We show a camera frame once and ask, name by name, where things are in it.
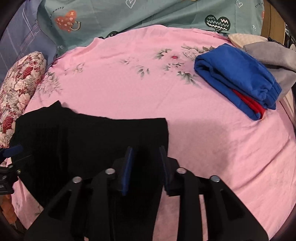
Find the orange heart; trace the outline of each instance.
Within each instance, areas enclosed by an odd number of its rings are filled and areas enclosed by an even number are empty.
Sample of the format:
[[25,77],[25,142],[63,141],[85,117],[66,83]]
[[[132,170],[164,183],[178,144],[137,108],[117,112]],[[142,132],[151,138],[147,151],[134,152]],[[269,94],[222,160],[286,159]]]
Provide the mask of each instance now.
[[65,16],[58,16],[54,20],[60,29],[70,32],[71,27],[76,21],[76,16],[76,11],[71,10]]

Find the white heart outline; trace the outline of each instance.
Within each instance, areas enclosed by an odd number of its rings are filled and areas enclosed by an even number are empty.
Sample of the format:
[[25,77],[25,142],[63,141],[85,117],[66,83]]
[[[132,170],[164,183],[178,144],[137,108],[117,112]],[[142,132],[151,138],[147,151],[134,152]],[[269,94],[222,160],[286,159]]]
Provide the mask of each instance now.
[[239,2],[239,0],[237,0],[237,6],[240,8],[242,5],[244,5],[242,2]]
[[136,0],[126,0],[126,5],[127,5],[130,9],[133,8],[133,6],[135,5],[135,3],[136,3]]

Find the teal fabric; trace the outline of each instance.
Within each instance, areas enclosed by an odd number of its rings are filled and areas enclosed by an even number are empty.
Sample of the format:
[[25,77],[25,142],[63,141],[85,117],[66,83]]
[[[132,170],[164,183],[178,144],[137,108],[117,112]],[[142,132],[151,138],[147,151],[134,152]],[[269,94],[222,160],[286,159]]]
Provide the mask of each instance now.
[[42,0],[37,19],[60,56],[95,37],[154,24],[260,35],[263,10],[263,0]]

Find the blue plaid fabric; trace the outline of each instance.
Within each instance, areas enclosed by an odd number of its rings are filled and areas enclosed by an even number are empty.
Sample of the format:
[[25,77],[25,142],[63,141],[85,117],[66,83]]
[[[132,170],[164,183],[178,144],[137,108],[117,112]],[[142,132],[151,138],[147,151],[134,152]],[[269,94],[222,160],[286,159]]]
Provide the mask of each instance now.
[[0,84],[13,64],[25,55],[39,51],[50,66],[56,46],[39,28],[37,9],[41,0],[26,0],[13,16],[0,40]]

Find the blue cloth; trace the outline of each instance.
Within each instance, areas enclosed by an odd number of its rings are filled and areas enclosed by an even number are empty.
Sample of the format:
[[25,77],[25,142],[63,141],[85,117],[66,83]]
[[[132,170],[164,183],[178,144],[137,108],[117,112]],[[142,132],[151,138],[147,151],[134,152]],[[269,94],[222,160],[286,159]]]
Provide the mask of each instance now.
[[37,9],[41,0],[25,1],[9,22],[0,41],[0,85],[13,64],[34,51],[43,53],[50,66],[57,48],[39,28]]
[[265,109],[276,108],[281,87],[263,64],[238,48],[223,44],[199,55],[194,70],[252,120],[258,120],[260,114],[255,114],[233,89],[251,97]]

